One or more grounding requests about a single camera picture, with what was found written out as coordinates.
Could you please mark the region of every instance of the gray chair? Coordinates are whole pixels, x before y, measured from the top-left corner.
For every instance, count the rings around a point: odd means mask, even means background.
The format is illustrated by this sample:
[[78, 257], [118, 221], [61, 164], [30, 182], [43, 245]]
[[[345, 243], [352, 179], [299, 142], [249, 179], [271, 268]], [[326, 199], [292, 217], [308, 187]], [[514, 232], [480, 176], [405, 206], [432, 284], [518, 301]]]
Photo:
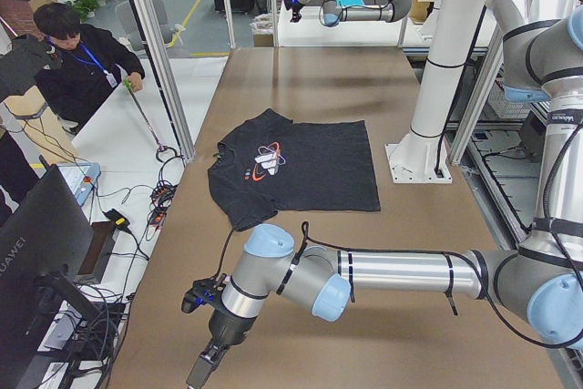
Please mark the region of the gray chair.
[[[178, 32], [178, 26], [171, 26], [169, 24], [166, 8], [161, 0], [152, 0], [152, 3], [154, 4], [154, 11], [156, 11], [156, 17], [158, 18], [160, 31], [162, 32], [162, 40], [165, 44], [168, 44], [172, 41], [174, 34]], [[129, 1], [116, 6], [116, 15], [121, 22], [121, 26], [126, 33], [126, 38], [128, 39], [131, 48], [134, 51], [143, 50], [144, 45], [139, 36], [138, 24], [136, 23], [136, 18], [134, 17], [134, 12], [131, 9]]]

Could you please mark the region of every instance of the wooden table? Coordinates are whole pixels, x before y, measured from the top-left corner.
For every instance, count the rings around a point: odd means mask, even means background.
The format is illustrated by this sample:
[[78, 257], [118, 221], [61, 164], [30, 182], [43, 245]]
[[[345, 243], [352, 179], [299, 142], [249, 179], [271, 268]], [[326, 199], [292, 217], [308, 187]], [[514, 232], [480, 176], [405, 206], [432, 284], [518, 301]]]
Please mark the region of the wooden table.
[[[370, 137], [382, 211], [280, 212], [270, 223], [290, 232], [297, 244], [300, 225], [308, 220], [315, 239], [359, 248], [494, 249], [458, 169], [450, 186], [394, 185], [389, 178], [384, 143], [407, 132], [417, 90], [396, 48], [235, 50], [200, 132], [199, 156], [185, 170], [138, 289], [109, 388], [185, 386], [210, 338], [212, 309], [183, 314], [183, 293], [192, 280], [216, 270], [230, 229], [210, 198], [207, 168], [216, 143], [267, 107], [295, 121], [364, 119]], [[225, 272], [250, 234], [233, 236]], [[460, 315], [454, 317], [441, 293], [357, 290], [356, 304], [329, 323], [272, 296], [248, 339], [227, 353], [205, 388], [561, 387], [546, 352], [511, 334], [486, 302], [456, 297], [456, 303]]]

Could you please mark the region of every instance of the black t-shirt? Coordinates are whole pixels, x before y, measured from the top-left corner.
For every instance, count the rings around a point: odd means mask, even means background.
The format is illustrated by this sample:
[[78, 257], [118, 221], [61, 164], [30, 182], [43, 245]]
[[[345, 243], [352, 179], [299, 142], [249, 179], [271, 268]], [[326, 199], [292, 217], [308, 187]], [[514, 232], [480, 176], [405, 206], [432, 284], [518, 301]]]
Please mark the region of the black t-shirt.
[[293, 123], [267, 109], [219, 144], [209, 168], [212, 198], [235, 230], [278, 210], [379, 211], [363, 121]]

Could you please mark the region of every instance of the black jacket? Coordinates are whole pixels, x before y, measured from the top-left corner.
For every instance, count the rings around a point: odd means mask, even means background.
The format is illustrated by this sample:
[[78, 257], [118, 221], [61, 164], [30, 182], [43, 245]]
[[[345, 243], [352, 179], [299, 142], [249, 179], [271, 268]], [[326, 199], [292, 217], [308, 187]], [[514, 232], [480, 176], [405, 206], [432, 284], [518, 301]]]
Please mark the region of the black jacket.
[[[118, 84], [122, 78], [116, 65], [122, 66], [128, 74], [138, 72], [144, 77], [144, 69], [138, 57], [121, 45], [109, 31], [82, 24], [81, 42], [116, 77]], [[101, 68], [91, 64], [91, 58], [80, 45], [73, 51], [57, 49], [57, 53], [62, 57], [61, 68], [41, 70], [35, 76], [36, 84], [55, 113], [83, 126], [114, 88]]]

